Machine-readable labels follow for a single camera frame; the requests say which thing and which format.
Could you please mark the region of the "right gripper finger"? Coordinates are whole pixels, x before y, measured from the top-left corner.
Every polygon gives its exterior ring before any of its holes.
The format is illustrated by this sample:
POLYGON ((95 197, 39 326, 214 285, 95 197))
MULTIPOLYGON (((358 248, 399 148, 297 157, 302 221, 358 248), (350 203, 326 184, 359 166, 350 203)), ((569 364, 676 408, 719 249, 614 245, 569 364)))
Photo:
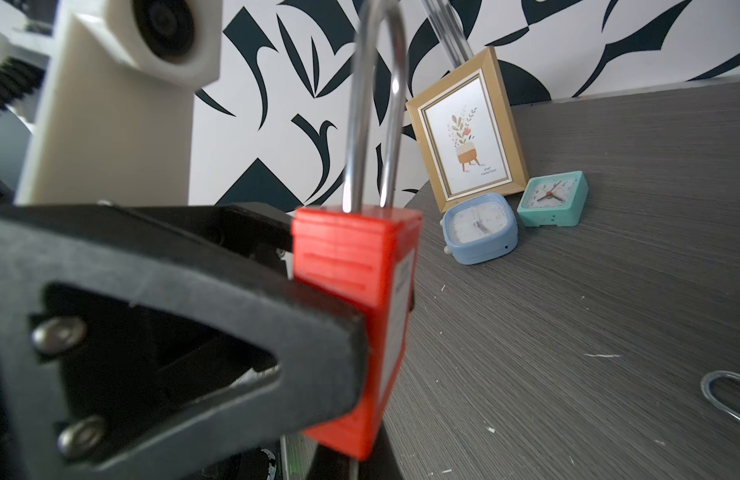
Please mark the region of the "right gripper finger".
POLYGON ((0 205, 0 479, 181 479, 343 416, 365 317, 266 204, 0 205))

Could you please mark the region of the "red padlock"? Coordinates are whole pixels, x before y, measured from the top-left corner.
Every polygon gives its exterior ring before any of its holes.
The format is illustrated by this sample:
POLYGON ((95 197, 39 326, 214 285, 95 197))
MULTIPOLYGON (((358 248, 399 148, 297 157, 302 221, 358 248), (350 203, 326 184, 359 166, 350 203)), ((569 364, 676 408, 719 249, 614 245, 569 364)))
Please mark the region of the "red padlock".
POLYGON ((296 280, 359 309, 365 316, 369 347, 357 406, 305 433, 323 446, 364 461, 373 449, 405 351, 422 215, 393 204, 408 67, 398 2, 364 2, 355 43, 342 203, 297 210, 292 234, 296 280), (366 205, 363 189, 369 121, 377 39, 383 21, 388 23, 393 57, 386 161, 380 203, 366 205))

